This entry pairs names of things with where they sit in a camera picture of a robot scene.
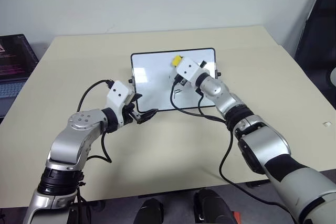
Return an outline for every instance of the laptop keyboard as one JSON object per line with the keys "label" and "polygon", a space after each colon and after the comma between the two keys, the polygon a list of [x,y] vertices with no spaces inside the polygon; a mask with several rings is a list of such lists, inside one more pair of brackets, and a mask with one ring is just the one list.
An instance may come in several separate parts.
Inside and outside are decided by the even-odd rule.
{"label": "laptop keyboard", "polygon": [[16,97],[24,84],[24,82],[0,84],[0,98]]}

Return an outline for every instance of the beige table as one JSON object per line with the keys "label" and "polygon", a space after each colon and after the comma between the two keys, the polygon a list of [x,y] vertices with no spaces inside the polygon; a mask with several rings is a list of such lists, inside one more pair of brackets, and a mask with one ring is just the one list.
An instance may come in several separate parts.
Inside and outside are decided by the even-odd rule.
{"label": "beige table", "polygon": [[[262,27],[64,36],[55,38],[0,126],[0,207],[29,204],[51,143],[88,86],[127,82],[134,52],[203,47],[216,49],[221,79],[284,135],[295,159],[317,170],[336,167],[335,110]],[[97,87],[82,108],[102,108],[107,93]],[[82,194],[97,200],[224,184],[218,165],[228,142],[220,123],[160,112],[106,137],[112,164],[88,161]],[[91,153],[101,154],[99,141]],[[236,142],[223,171],[235,182],[264,179],[249,170]]]}

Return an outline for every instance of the silver robot arm segment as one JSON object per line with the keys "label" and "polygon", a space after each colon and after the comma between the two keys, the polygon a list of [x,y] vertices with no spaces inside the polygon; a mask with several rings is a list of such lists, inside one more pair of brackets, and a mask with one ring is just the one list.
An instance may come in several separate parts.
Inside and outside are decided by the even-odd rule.
{"label": "silver robot arm segment", "polygon": [[332,181],[295,161],[285,138],[206,69],[183,57],[176,72],[178,80],[189,81],[196,92],[214,102],[238,139],[247,165],[255,173],[266,174],[298,223],[336,223],[336,185]]}
{"label": "silver robot arm segment", "polygon": [[54,140],[47,157],[41,181],[31,198],[24,224],[40,218],[40,210],[64,209],[62,213],[50,212],[52,219],[67,223],[69,207],[75,200],[77,188],[83,180],[91,144],[104,132],[111,133],[131,123],[133,119],[141,124],[155,115],[156,109],[143,114],[134,110],[134,104],[142,95],[120,81],[111,81],[106,108],[80,111],[73,114],[66,128]]}

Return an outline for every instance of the yellow sponge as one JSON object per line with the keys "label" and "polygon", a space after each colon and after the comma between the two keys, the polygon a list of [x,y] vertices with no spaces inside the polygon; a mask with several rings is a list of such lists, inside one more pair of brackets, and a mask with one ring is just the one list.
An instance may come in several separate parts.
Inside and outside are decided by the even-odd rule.
{"label": "yellow sponge", "polygon": [[175,58],[173,59],[173,62],[172,62],[173,66],[176,67],[180,63],[181,60],[182,60],[182,56],[181,55],[176,55]]}

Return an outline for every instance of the white wall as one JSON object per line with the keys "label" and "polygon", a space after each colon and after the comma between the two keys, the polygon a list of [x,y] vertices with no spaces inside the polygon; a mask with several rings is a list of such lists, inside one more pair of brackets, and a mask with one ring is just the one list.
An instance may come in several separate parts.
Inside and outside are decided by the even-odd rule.
{"label": "white wall", "polygon": [[293,55],[313,1],[0,0],[0,35],[24,33],[41,57],[57,35],[262,24]]}

